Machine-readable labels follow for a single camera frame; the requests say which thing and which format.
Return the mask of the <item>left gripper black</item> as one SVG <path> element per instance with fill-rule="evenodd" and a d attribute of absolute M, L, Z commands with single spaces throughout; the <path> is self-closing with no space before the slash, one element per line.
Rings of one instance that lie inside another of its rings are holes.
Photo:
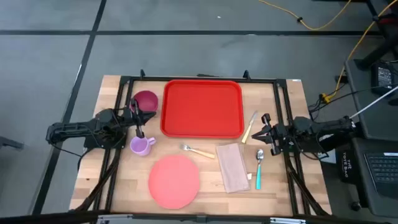
<path fill-rule="evenodd" d="M 130 100 L 129 107 L 125 109 L 124 114 L 126 115 L 126 122 L 130 123 L 130 126 L 136 127 L 136 136 L 144 138 L 145 134 L 142 130 L 142 126 L 145 125 L 155 115 L 155 111 L 142 111 L 139 108 L 139 103 L 135 99 Z"/>

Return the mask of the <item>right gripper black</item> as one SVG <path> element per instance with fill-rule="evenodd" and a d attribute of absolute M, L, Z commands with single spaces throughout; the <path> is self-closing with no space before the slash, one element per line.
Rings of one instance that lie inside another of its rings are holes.
<path fill-rule="evenodd" d="M 275 124 L 271 126 L 271 117 L 269 113 L 262 116 L 262 122 L 265 126 L 252 138 L 271 145 L 271 154 L 276 156 L 282 152 L 290 152 L 292 150 L 292 141 L 287 132 L 287 128 L 283 124 Z"/>

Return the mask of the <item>magenta plastic bowl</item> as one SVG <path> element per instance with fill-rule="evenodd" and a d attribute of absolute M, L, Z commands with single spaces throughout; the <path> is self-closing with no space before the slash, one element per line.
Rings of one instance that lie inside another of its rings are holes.
<path fill-rule="evenodd" d="M 130 110 L 134 111 L 134 101 L 137 101 L 138 107 L 142 111 L 157 111 L 158 108 L 158 97 L 155 93 L 144 90 L 136 93 L 131 98 Z"/>

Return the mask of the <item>knife with cream handle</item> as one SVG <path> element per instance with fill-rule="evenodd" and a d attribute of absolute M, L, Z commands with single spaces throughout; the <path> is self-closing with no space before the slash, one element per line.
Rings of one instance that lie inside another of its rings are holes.
<path fill-rule="evenodd" d="M 249 121 L 249 124 L 248 124 L 248 127 L 247 127 L 247 129 L 246 129 L 246 132 L 244 133 L 244 136 L 243 136 L 243 138 L 242 138 L 242 140 L 241 140 L 241 142 L 242 142 L 243 144 L 245 144 L 246 141 L 247 141 L 247 138 L 248 138 L 248 136 L 249 136 L 249 133 L 250 133 L 250 131 L 251 131 L 251 128 L 252 128 L 252 126 L 253 126 L 253 124 L 254 124 L 254 121 L 255 121 L 256 117 L 257 117 L 257 111 L 255 111 L 255 112 L 253 113 L 253 115 L 252 115 L 252 117 L 251 117 L 251 119 L 250 119 L 250 121 Z"/>

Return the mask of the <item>lilac plastic mug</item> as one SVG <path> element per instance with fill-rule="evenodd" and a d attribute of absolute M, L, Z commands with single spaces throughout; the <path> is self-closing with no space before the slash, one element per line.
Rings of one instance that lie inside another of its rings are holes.
<path fill-rule="evenodd" d="M 134 137 L 130 142 L 130 149 L 139 156 L 147 156 L 155 143 L 155 138 Z"/>

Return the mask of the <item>spoon with teal handle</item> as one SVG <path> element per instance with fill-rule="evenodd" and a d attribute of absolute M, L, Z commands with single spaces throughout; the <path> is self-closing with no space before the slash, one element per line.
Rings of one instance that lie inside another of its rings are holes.
<path fill-rule="evenodd" d="M 262 149 L 258 149 L 256 152 L 257 159 L 257 173 L 256 173 L 256 190 L 261 189 L 261 162 L 264 158 L 264 151 Z"/>

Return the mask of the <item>beige cloth napkin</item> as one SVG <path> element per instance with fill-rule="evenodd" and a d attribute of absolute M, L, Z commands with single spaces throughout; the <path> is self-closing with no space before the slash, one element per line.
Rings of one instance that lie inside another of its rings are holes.
<path fill-rule="evenodd" d="M 251 187 L 243 158 L 243 145 L 233 143 L 217 146 L 216 153 L 226 193 L 249 190 Z"/>

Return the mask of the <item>fork with cream handle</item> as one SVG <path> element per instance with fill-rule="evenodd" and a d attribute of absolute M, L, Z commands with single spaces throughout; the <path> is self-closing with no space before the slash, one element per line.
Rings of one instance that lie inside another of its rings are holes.
<path fill-rule="evenodd" d="M 194 153 L 196 153 L 196 154 L 205 156 L 205 157 L 210 158 L 210 159 L 214 159 L 214 158 L 215 158 L 215 155 L 212 154 L 212 153 L 205 152 L 205 151 L 201 151 L 201 150 L 199 150 L 199 149 L 194 149 L 194 148 L 192 148 L 192 147 L 190 147 L 190 146 L 188 146 L 188 145 L 186 145 L 186 144 L 181 144 L 181 145 L 180 145 L 180 148 L 181 148 L 182 150 L 184 150 L 184 151 L 191 151 L 191 152 L 194 152 Z"/>

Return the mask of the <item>pink plastic plate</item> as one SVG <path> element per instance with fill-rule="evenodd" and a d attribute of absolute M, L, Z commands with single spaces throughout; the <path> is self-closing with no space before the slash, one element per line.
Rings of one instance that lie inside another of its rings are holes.
<path fill-rule="evenodd" d="M 148 188 L 160 207 L 181 209 L 195 199 L 200 189 L 198 167 L 187 156 L 165 156 L 152 166 Z"/>

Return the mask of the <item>black tote bag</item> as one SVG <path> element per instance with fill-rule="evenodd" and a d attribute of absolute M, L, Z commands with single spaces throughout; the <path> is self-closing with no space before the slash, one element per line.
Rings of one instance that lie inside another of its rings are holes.
<path fill-rule="evenodd" d="M 358 179 L 358 168 L 356 164 L 356 156 L 351 149 L 336 152 L 336 166 L 339 178 L 342 182 L 347 184 L 356 183 Z"/>

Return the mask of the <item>grey side desk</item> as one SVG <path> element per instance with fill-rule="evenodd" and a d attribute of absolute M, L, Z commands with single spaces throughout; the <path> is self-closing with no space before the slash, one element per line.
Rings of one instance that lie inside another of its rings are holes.
<path fill-rule="evenodd" d="M 345 63 L 348 83 L 353 92 L 372 92 L 371 67 L 361 70 L 357 60 Z M 388 93 L 398 92 L 398 65 L 394 66 L 396 73 L 394 88 Z M 363 181 L 367 207 L 371 213 L 381 217 L 398 218 L 398 200 L 379 195 L 376 191 L 369 169 L 364 158 L 369 152 L 398 152 L 398 116 L 387 119 L 359 119 L 360 137 L 353 139 L 353 146 L 359 162 L 359 171 Z"/>

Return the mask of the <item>black laptop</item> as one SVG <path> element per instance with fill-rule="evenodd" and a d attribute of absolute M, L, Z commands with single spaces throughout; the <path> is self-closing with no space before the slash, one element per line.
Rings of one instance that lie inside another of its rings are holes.
<path fill-rule="evenodd" d="M 378 194 L 398 200 L 398 152 L 369 152 L 364 158 Z"/>

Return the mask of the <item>black power supply box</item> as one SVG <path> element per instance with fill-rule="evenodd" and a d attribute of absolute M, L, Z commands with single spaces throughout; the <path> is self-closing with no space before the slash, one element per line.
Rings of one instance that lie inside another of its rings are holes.
<path fill-rule="evenodd" d="M 376 95 L 383 95 L 394 88 L 396 73 L 391 64 L 378 61 L 371 66 L 371 87 Z"/>

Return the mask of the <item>dark grey furniture foot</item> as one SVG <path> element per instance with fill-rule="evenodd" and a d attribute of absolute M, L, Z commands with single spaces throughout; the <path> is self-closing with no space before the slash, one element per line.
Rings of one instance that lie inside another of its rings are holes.
<path fill-rule="evenodd" d="M 6 147 L 6 146 L 13 147 L 14 149 L 16 149 L 18 151 L 20 151 L 24 148 L 23 143 L 0 136 L 0 149 L 2 147 Z"/>

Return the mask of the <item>silver metal bracket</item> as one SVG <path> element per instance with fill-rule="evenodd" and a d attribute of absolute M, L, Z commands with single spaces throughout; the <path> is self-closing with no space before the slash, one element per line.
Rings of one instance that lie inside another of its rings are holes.
<path fill-rule="evenodd" d="M 131 214 L 100 215 L 96 224 L 131 224 L 132 219 Z"/>
<path fill-rule="evenodd" d="M 306 224 L 305 220 L 296 219 L 296 218 L 277 218 L 271 217 L 270 224 Z"/>

